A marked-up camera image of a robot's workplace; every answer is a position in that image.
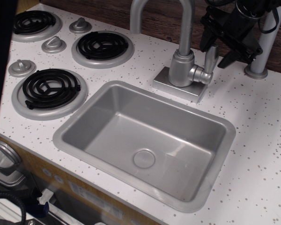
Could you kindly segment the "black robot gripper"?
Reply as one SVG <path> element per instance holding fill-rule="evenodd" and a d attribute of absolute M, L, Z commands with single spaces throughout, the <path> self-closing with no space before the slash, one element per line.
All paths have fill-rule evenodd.
<path fill-rule="evenodd" d="M 227 68 L 235 61 L 251 64 L 263 50 L 253 34 L 253 27 L 263 15 L 263 11 L 252 8 L 251 2 L 236 2 L 231 13 L 215 6 L 208 6 L 201 18 L 204 32 L 200 41 L 200 50 L 206 52 L 217 40 L 221 40 L 230 51 L 218 64 Z"/>

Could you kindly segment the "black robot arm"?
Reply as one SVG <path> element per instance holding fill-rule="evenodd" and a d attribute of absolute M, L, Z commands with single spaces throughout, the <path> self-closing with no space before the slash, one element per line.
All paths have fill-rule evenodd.
<path fill-rule="evenodd" d="M 281 0 L 236 0 L 231 13 L 219 9 L 231 3 L 230 0 L 207 0 L 206 3 L 206 14 L 200 21 L 204 25 L 200 50 L 205 52 L 217 39 L 221 40 L 230 52 L 218 64 L 219 68 L 226 68 L 237 60 L 251 64 L 263 53 L 253 33 L 255 24 L 258 24 L 261 33 L 269 34 L 277 29 L 280 21 L 277 8 L 281 7 Z M 265 12 L 274 15 L 275 26 L 268 30 L 260 25 Z"/>

